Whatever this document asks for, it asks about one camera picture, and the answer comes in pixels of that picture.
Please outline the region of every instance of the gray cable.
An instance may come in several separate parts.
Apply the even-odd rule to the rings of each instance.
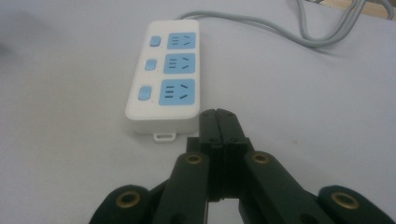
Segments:
[[[353,8],[358,4],[357,0],[353,0],[351,5],[345,10],[343,16],[341,17],[338,24],[334,27],[334,29],[329,32],[327,35],[323,36],[322,38],[314,38],[312,37],[307,29],[306,29],[306,20],[305,20],[305,11],[302,0],[297,0],[297,6],[299,8],[299,20],[300,20],[300,31],[304,39],[309,40],[326,40],[333,38],[345,24],[347,24],[350,20],[350,13],[352,12]]]
[[[320,3],[323,2],[323,0],[305,0],[307,2],[312,2],[312,3]]]
[[[250,16],[243,16],[243,15],[234,15],[234,14],[229,14],[229,13],[223,13],[223,12],[217,12],[217,11],[207,11],[207,10],[198,10],[198,11],[192,11],[192,12],[187,12],[185,14],[182,14],[178,16],[176,19],[177,20],[182,20],[188,17],[195,17],[195,16],[207,16],[207,17],[218,17],[218,18],[223,18],[231,21],[248,21],[248,22],[253,22],[257,23],[259,25],[263,25],[265,27],[271,28],[276,33],[280,34],[281,36],[286,37],[287,39],[290,39],[300,45],[310,47],[310,48],[321,48],[325,46],[332,45],[343,38],[345,38],[349,32],[351,31],[353,25],[355,24],[356,20],[358,19],[359,15],[361,14],[361,11],[364,7],[364,4],[366,3],[366,0],[360,0],[359,3],[355,7],[355,11],[351,13],[349,11],[345,16],[340,21],[339,27],[335,28],[335,33],[333,34],[332,32],[329,34],[329,36],[325,36],[327,38],[319,38],[315,39],[310,37],[309,35],[307,38],[299,37],[290,31],[284,29],[283,27],[265,20],[261,18],[256,18],[256,17],[250,17]],[[304,11],[300,11],[301,18],[304,18]]]
[[[390,21],[393,20],[395,12],[394,12],[394,8],[393,8],[392,4],[388,0],[381,0],[381,4],[382,4],[382,6],[384,6],[384,8],[388,12],[387,19]]]

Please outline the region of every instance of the wooden surface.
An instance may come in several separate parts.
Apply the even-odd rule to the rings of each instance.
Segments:
[[[351,0],[324,0],[321,2],[321,4],[323,6],[345,9],[350,5],[351,2]],[[366,3],[362,13],[384,19],[388,16],[387,11],[382,5],[371,2]]]

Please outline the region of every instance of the gray table surface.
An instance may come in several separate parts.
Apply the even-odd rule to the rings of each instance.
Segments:
[[[258,16],[299,33],[292,0],[0,3],[0,223],[88,223],[120,186],[152,189],[187,136],[156,144],[124,115],[148,24],[193,9]],[[342,11],[306,3],[312,35]],[[253,146],[307,190],[342,185],[396,219],[396,23],[361,16],[320,51],[202,18],[202,110],[234,112]],[[242,223],[237,200],[208,223]]]

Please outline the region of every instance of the blue outlet socket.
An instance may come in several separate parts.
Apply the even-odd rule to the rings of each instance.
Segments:
[[[194,79],[165,79],[161,84],[160,105],[193,105]]]
[[[163,67],[165,74],[191,74],[195,72],[195,54],[167,54]]]
[[[168,49],[194,49],[196,35],[190,33],[172,33],[168,37]]]

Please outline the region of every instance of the white power strip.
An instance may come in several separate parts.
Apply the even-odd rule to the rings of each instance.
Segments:
[[[198,130],[200,36],[195,20],[148,26],[134,74],[126,116],[137,133],[169,142]]]

